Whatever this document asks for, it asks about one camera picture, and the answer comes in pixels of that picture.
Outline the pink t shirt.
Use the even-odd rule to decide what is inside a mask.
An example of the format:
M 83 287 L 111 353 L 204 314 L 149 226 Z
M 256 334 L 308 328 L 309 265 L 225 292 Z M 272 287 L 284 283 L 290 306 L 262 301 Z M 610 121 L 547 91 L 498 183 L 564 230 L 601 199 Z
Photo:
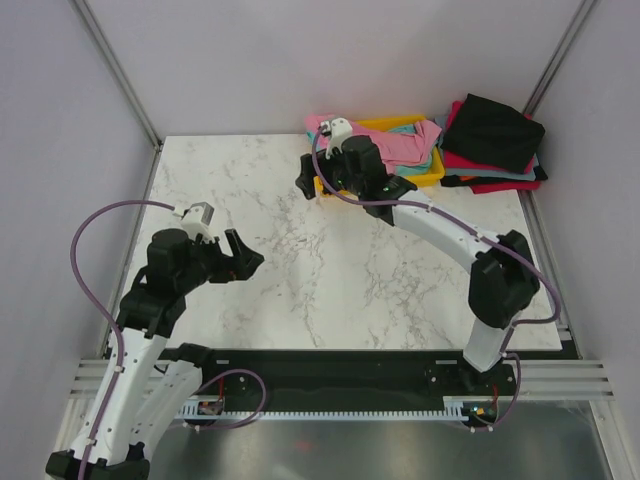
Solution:
M 442 129 L 430 120 L 421 120 L 411 125 L 406 132 L 379 131 L 366 128 L 354 121 L 346 120 L 353 136 L 368 136 L 380 152 L 380 158 L 389 173 L 395 167 L 425 168 L 432 164 L 432 151 Z

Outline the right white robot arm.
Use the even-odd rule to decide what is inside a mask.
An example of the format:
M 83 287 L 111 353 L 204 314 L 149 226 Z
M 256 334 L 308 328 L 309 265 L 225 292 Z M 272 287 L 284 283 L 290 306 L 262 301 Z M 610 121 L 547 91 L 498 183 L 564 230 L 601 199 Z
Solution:
M 296 186 L 308 200 L 317 182 L 343 194 L 372 217 L 412 233 L 456 261 L 469 275 L 468 305 L 475 316 L 463 349 L 458 381 L 467 392 L 483 392 L 506 348 L 508 330 L 540 289 L 526 238 L 474 227 L 436 205 L 406 178 L 387 173 L 378 147 L 364 135 L 339 147 L 314 149 L 300 158 Z

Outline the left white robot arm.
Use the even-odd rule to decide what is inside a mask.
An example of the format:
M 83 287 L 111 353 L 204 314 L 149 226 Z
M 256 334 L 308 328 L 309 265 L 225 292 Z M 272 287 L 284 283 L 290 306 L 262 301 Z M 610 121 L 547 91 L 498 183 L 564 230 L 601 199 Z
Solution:
M 210 349 L 183 344 L 165 349 L 186 310 L 186 297 L 206 284 L 246 281 L 264 257 L 228 229 L 225 254 L 216 237 L 192 232 L 156 232 L 147 263 L 122 298 L 116 345 L 88 419 L 71 446 L 50 455 L 54 479 L 145 479 L 159 440 L 179 408 L 196 392 L 219 382 Z

